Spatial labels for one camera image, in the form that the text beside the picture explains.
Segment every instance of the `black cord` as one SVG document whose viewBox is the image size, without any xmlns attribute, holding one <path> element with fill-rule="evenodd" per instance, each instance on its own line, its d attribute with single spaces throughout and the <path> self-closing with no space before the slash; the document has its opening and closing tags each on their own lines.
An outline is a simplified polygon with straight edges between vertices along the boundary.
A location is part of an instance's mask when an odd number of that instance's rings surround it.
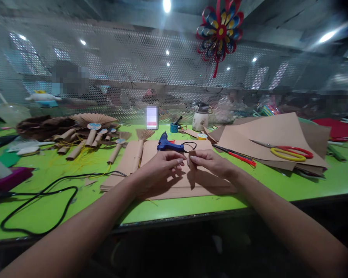
<svg viewBox="0 0 348 278">
<path fill-rule="evenodd" d="M 197 148 L 197 143 L 196 142 L 193 142 L 193 141 L 188 141 L 188 142 L 184 142 L 182 143 L 182 145 L 188 145 L 192 148 L 192 150 L 196 149 Z"/>
<path fill-rule="evenodd" d="M 64 176 L 64 177 L 61 177 L 59 179 L 57 179 L 56 181 L 53 181 L 50 185 L 48 185 L 47 187 L 45 187 L 43 190 L 41 190 L 40 192 L 38 193 L 13 193 L 10 197 L 12 196 L 33 196 L 31 199 L 29 199 L 28 201 L 26 201 L 25 203 L 23 203 L 22 205 L 20 205 L 18 208 L 16 208 L 12 213 L 10 213 L 1 223 L 0 223 L 0 228 L 3 230 L 3 231 L 6 231 L 6 232 L 23 232 L 25 234 L 28 234 L 29 236 L 44 236 L 48 233 L 50 233 L 51 231 L 53 231 L 55 228 L 57 228 L 63 221 L 63 219 L 65 218 L 66 216 L 66 213 L 67 213 L 67 210 L 73 200 L 73 198 L 76 196 L 76 193 L 78 191 L 78 188 L 76 186 L 70 186 L 70 187 L 66 187 L 66 188 L 63 188 L 61 190 L 57 190 L 57 191 L 53 191 L 53 192 L 45 192 L 46 190 L 48 190 L 49 188 L 51 188 L 54 184 L 56 184 L 57 182 L 59 182 L 60 180 L 63 180 L 63 179 L 66 179 L 66 178 L 78 178 L 78 177 L 82 177 L 82 176 L 100 176 L 100 175 L 104 175 L 104 176 L 107 176 L 108 174 L 112 174 L 112 173 L 119 173 L 121 175 L 123 175 L 124 177 L 126 177 L 125 174 L 119 172 L 119 171 L 112 171 L 112 172 L 109 172 L 109 173 L 93 173 L 93 174 L 81 174 L 81 175 L 75 175 L 75 176 Z M 31 232 L 29 230 L 26 230 L 26 229 L 21 229 L 21 228 L 6 228 L 5 227 L 5 223 L 10 219 L 12 218 L 20 209 L 22 209 L 23 207 L 25 207 L 26 205 L 28 205 L 29 203 L 31 203 L 33 200 L 35 200 L 36 198 L 40 197 L 40 196 L 49 196 L 49 195 L 53 195 L 53 194 L 56 194 L 56 193 L 61 193 L 63 191 L 66 191 L 66 190 L 70 190 L 70 189 L 74 189 L 74 193 L 72 194 L 72 196 L 70 197 L 70 199 L 68 200 L 67 204 L 66 204 L 66 207 L 65 207 L 65 210 L 63 211 L 63 214 L 61 216 L 61 218 L 59 219 L 59 221 L 57 222 L 57 224 L 54 225 L 53 228 L 51 228 L 50 230 L 44 232 L 44 233 L 34 233 L 34 232 Z"/>
</svg>

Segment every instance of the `perforated metal panel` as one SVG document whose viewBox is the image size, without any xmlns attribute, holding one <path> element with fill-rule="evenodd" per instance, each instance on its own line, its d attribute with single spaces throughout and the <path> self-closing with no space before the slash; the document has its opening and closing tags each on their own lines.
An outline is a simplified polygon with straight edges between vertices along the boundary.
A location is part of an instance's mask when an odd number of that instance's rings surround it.
<svg viewBox="0 0 348 278">
<path fill-rule="evenodd" d="M 348 105 L 348 60 L 244 41 L 212 78 L 215 63 L 198 45 L 194 34 L 110 22 L 0 17 L 0 90 L 34 114 L 49 109 L 24 98 L 46 90 L 63 98 L 53 114 L 99 112 L 127 123 L 143 123 L 147 105 L 159 107 L 161 123 L 180 115 L 190 123 L 198 101 L 213 107 L 210 121 L 231 122 L 286 93 L 341 95 Z"/>
</svg>

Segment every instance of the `smartphone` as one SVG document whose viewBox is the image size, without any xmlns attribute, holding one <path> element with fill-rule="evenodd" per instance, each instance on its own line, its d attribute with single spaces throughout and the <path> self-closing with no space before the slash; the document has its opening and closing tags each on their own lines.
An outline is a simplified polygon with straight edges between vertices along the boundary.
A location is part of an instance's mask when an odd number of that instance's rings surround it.
<svg viewBox="0 0 348 278">
<path fill-rule="evenodd" d="M 159 129 L 159 109 L 157 106 L 146 107 L 146 129 Z"/>
</svg>

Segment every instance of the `tape roll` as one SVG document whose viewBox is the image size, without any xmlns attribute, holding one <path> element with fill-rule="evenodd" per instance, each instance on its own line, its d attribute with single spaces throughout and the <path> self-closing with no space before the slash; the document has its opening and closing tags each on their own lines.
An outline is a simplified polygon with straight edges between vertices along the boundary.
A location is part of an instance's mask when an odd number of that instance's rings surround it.
<svg viewBox="0 0 348 278">
<path fill-rule="evenodd" d="M 206 140 L 208 138 L 208 136 L 206 134 L 203 134 L 203 133 L 197 134 L 197 137 L 199 140 Z"/>
</svg>

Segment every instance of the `blue hot glue gun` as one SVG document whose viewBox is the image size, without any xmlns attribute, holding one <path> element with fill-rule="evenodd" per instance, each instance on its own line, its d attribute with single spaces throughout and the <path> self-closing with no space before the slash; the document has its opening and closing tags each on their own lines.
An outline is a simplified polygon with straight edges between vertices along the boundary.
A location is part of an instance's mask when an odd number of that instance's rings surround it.
<svg viewBox="0 0 348 278">
<path fill-rule="evenodd" d="M 161 135 L 160 140 L 159 140 L 159 144 L 157 146 L 157 151 L 164 151 L 164 150 L 173 150 L 176 152 L 184 152 L 184 146 L 183 145 L 175 145 L 173 143 L 170 143 L 167 140 L 167 134 L 166 131 Z"/>
</svg>

